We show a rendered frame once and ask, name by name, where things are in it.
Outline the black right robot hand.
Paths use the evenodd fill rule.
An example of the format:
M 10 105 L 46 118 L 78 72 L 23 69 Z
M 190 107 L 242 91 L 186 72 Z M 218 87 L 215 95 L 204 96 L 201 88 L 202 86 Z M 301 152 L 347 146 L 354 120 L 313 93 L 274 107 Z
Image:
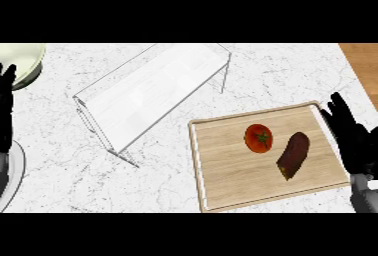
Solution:
M 344 168 L 350 174 L 365 174 L 378 180 L 378 126 L 367 130 L 356 122 L 338 92 L 331 95 L 328 108 L 320 114 L 336 140 Z

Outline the dark purple eggplant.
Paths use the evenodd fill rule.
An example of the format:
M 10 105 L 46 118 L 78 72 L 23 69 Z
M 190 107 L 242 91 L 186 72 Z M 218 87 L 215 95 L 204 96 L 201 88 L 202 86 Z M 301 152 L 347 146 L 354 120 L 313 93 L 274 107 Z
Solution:
M 310 140 L 303 132 L 297 132 L 288 141 L 283 153 L 276 161 L 285 180 L 289 180 L 301 168 L 307 158 Z

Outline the wooden tray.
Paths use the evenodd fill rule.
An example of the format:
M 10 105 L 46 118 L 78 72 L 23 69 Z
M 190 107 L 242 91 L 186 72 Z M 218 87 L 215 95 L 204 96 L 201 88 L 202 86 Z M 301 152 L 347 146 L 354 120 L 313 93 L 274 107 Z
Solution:
M 272 148 L 264 153 L 252 152 L 243 140 L 246 128 L 254 124 L 264 125 L 273 135 Z M 286 179 L 276 161 L 297 132 L 307 135 L 310 148 L 298 172 Z M 342 161 L 331 147 L 334 137 L 314 101 L 193 120 L 189 137 L 204 212 L 220 212 L 348 184 Z

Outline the white round plate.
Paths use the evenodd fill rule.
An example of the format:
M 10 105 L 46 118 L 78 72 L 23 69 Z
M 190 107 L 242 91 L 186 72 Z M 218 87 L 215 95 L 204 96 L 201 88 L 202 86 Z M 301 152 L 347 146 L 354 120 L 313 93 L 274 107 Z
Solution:
M 19 190 L 19 186 L 20 186 L 22 178 L 25 174 L 25 164 L 26 164 L 26 158 L 25 158 L 23 149 L 20 147 L 20 144 L 16 141 L 13 141 L 10 151 L 9 151 L 9 171 L 7 171 L 9 182 L 4 186 L 4 190 L 0 195 L 0 212 L 6 210 L 13 200 L 13 197 L 16 195 L 16 192 Z

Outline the red tomato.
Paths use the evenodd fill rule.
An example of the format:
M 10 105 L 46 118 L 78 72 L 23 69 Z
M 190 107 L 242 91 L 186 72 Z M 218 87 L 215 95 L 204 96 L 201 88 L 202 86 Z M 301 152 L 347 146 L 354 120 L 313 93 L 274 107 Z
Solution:
M 266 153 L 273 144 L 273 135 L 269 128 L 261 124 L 252 124 L 245 130 L 245 144 L 255 153 Z

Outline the white tiered shelf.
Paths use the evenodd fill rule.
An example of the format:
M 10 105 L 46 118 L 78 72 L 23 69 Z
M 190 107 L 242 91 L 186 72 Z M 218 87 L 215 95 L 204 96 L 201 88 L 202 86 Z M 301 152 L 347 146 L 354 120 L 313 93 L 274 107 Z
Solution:
M 214 78 L 227 76 L 230 50 L 218 43 L 130 44 L 130 54 L 72 96 L 105 150 L 128 164 L 128 147 Z

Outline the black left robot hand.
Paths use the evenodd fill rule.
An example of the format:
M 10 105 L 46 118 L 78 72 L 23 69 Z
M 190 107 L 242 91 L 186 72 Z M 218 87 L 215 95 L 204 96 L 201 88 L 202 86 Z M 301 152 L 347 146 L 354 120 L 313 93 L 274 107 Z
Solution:
M 12 64 L 3 69 L 0 63 L 0 153 L 7 153 L 12 146 L 12 111 L 13 93 L 12 86 L 16 78 L 16 65 Z

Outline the pale green round bowl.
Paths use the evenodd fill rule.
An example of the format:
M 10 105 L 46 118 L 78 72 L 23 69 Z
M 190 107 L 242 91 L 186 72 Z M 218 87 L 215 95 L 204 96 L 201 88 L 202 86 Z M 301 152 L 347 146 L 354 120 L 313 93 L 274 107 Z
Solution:
M 44 43 L 0 43 L 0 63 L 7 68 L 16 65 L 12 90 L 25 88 L 37 79 L 43 69 Z

